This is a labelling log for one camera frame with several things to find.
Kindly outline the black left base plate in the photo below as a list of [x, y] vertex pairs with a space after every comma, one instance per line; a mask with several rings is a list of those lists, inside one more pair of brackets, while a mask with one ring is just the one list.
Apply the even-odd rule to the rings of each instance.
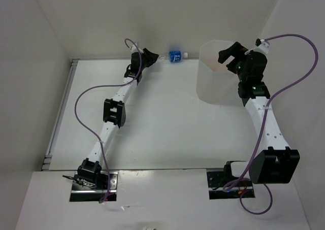
[[[99, 202], [99, 200], [103, 198], [107, 192], [107, 174], [105, 173], [101, 173], [101, 177], [96, 184], [79, 179], [77, 172], [75, 172], [74, 177], [66, 176], [66, 178], [73, 181], [69, 199], [70, 202]], [[111, 171], [110, 190], [105, 202], [116, 201], [117, 183], [118, 171]]]

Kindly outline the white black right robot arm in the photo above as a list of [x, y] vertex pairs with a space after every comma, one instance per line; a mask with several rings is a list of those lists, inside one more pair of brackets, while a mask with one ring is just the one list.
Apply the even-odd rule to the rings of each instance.
[[228, 161], [224, 166], [224, 188], [229, 190], [241, 181], [253, 184], [287, 184], [300, 160], [283, 138], [272, 110], [267, 86], [262, 81], [267, 65], [269, 42], [257, 39], [247, 49], [239, 42], [213, 40], [200, 48], [197, 94], [206, 102], [219, 102], [229, 90], [225, 81], [218, 81], [220, 92], [212, 95], [211, 84], [217, 75], [230, 71], [238, 76], [238, 95], [248, 111], [258, 136], [249, 161]]

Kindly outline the aluminium table edge rail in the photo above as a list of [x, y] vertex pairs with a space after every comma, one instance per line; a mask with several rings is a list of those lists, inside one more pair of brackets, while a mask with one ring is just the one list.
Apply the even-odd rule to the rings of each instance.
[[75, 75], [75, 71], [76, 71], [76, 67], [78, 65], [79, 59], [73, 59], [70, 65], [70, 69], [69, 69], [69, 74], [68, 74], [68, 78], [63, 90], [63, 95], [61, 98], [61, 102], [59, 105], [59, 109], [58, 109], [58, 113], [56, 116], [56, 120], [53, 126], [53, 130], [51, 133], [51, 137], [48, 143], [48, 147], [47, 147], [47, 151], [45, 153], [43, 162], [42, 162], [42, 166], [41, 166], [41, 171], [48, 171], [50, 164], [51, 164], [51, 160], [52, 160], [52, 152], [54, 151], [54, 147], [55, 147], [55, 143], [57, 140], [57, 135], [60, 129], [60, 125], [61, 125], [61, 121], [63, 119], [63, 114], [66, 108], [66, 104], [67, 104], [67, 100], [69, 97], [69, 93], [70, 93], [70, 89], [72, 86], [72, 82], [73, 82], [73, 78]]

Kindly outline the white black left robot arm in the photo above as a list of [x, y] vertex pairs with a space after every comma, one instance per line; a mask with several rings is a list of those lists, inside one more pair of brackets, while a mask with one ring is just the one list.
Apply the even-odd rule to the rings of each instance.
[[97, 142], [90, 154], [77, 169], [74, 181], [90, 189], [108, 185], [107, 175], [102, 174], [102, 165], [106, 162], [106, 151], [118, 130], [126, 121], [125, 103], [142, 79], [142, 71], [156, 63], [159, 55], [144, 48], [133, 48], [131, 64], [124, 73], [123, 83], [117, 85], [118, 91], [111, 99], [105, 99], [103, 107], [103, 128], [95, 134]]

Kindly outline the clear blue-label water bottle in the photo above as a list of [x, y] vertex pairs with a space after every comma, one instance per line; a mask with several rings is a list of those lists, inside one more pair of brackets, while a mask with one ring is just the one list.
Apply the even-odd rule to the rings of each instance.
[[187, 52], [182, 52], [180, 50], [169, 51], [165, 55], [159, 56], [159, 60], [168, 60], [170, 63], [179, 63], [184, 59], [188, 58]]

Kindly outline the translucent white plastic bin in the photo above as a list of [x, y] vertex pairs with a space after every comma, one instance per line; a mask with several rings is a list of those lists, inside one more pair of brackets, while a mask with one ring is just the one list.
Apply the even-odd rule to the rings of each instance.
[[208, 104], [241, 106], [238, 96], [238, 77], [225, 63], [218, 62], [219, 51], [229, 48], [233, 42], [211, 40], [200, 47], [196, 92], [198, 98]]

